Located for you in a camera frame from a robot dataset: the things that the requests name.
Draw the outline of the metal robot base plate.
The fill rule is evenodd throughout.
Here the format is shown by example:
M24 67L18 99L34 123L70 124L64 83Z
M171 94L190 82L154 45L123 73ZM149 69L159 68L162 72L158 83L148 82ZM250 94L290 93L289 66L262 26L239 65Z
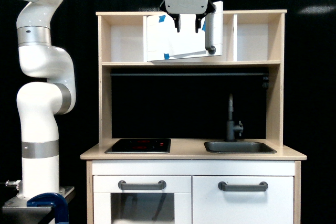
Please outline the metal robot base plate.
M75 187L74 186L65 186L60 187L61 194L67 203L69 203L75 196ZM4 203L2 207L3 212L10 211L30 211L30 212L50 212L52 210L51 205L43 204L41 206L27 206L28 199L23 196L14 196L10 200Z

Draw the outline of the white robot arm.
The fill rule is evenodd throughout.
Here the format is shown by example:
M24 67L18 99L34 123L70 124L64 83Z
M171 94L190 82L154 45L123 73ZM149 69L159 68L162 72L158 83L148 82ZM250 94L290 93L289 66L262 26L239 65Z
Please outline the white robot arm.
M58 193L59 134L54 115L70 112L76 103L74 66L70 55L51 44L50 21L63 0L24 0L29 3L17 18L19 63L22 72L47 82L31 82L17 94L22 136L22 185L19 196L31 199L43 193ZM180 31L180 15L196 15L196 32L202 19L216 10L210 0L164 0L160 10L173 20ZM205 26L205 49L192 49L196 39L175 42L171 56L214 51L210 24Z

